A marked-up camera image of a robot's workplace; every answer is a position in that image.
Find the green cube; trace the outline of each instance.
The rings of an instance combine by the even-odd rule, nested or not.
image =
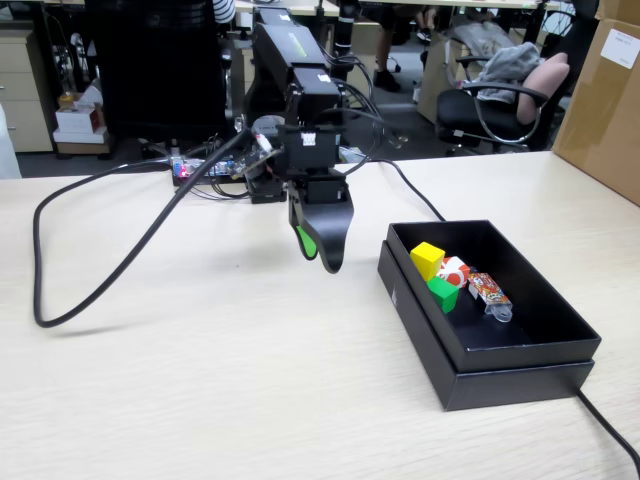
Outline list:
[[[453,310],[458,299],[458,287],[451,285],[440,277],[432,278],[427,282],[427,285],[444,313],[449,313]]]

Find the striped shirt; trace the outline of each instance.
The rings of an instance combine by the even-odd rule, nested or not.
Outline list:
[[[236,0],[213,0],[216,23],[229,23],[236,15]]]

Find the black box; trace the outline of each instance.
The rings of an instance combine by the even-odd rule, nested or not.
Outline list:
[[[409,256],[423,241],[490,274],[511,322],[466,287],[445,314]],[[488,221],[392,224],[378,272],[445,410],[569,397],[593,368],[598,334]]]

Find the red and white toy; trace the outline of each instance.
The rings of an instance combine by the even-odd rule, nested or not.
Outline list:
[[[469,267],[458,257],[445,258],[436,276],[446,280],[455,287],[462,288],[467,284],[467,280],[469,279]]]

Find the white box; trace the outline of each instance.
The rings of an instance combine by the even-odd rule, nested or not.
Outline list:
[[[93,108],[61,108],[56,112],[58,129],[64,133],[93,133],[100,125]]]
[[[56,129],[53,132],[53,139],[56,143],[106,143],[109,137],[107,127],[98,127],[95,132],[92,133],[67,133],[61,132],[60,129]]]

